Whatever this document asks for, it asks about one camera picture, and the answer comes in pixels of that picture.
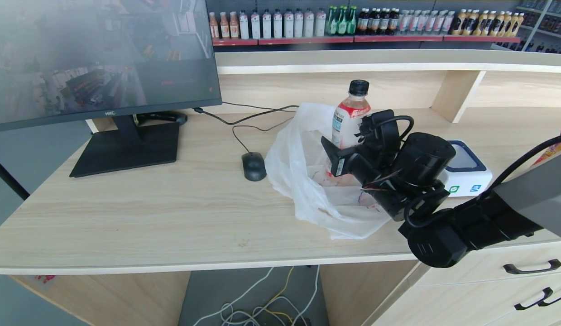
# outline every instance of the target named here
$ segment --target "white plastic bag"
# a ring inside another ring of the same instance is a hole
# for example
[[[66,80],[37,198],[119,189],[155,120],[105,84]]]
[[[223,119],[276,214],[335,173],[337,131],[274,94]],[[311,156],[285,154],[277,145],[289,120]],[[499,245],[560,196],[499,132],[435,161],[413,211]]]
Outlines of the white plastic bag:
[[[289,124],[278,132],[265,164],[268,180],[294,200],[295,216],[326,227],[332,239],[365,239],[390,217],[361,190],[351,175],[330,177],[321,136],[331,138],[335,108],[303,103]]]

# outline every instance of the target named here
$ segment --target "black handle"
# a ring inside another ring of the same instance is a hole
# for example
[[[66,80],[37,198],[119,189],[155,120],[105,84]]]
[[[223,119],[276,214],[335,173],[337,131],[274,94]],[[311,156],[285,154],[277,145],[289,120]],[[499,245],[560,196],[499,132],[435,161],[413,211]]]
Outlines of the black handle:
[[[538,305],[538,307],[547,307],[549,305],[553,305],[554,303],[556,303],[560,300],[561,300],[561,297],[559,297],[558,299],[556,299],[552,302],[544,302],[544,299],[542,299],[537,305]]]
[[[514,264],[506,264],[503,266],[504,270],[510,274],[535,274],[535,273],[542,273],[542,272],[550,272],[553,270],[557,270],[561,267],[561,262],[557,259],[548,260],[550,264],[549,268],[546,269],[539,269],[539,270],[519,270]]]
[[[544,293],[544,297],[543,297],[542,299],[540,299],[540,300],[534,302],[533,304],[531,304],[531,305],[529,305],[529,306],[527,306],[527,307],[524,307],[524,306],[520,305],[520,303],[518,303],[517,305],[514,306],[514,308],[516,308],[516,310],[526,310],[526,309],[531,308],[531,307],[533,307],[533,306],[535,306],[535,305],[539,305],[541,302],[543,302],[544,300],[548,299],[548,298],[552,295],[552,293],[554,293],[554,291],[552,291],[551,288],[545,288],[545,289],[543,289],[542,291],[543,291],[543,293]]]

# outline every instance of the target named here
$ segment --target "monitor stand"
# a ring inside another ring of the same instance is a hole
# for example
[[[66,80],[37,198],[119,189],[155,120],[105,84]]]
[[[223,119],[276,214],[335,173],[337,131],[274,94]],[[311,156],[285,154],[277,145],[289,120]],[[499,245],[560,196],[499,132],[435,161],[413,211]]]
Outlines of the monitor stand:
[[[131,115],[113,117],[117,130],[96,132],[70,177],[110,173],[173,163],[177,158],[177,122],[136,126]]]

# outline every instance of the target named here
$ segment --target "computer mouse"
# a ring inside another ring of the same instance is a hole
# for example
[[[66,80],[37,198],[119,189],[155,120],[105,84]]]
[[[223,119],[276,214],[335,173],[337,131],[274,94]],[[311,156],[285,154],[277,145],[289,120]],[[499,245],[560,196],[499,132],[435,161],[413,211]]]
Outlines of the computer mouse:
[[[242,167],[245,172],[245,178],[250,181],[260,181],[266,177],[264,157],[260,153],[249,152],[242,155]]]

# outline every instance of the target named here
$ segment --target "monitor screen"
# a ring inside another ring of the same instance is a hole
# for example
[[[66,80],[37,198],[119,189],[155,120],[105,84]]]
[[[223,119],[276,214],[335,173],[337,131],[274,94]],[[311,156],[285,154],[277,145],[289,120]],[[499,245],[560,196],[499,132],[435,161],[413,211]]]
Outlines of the monitor screen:
[[[205,0],[0,0],[0,130],[220,103]]]

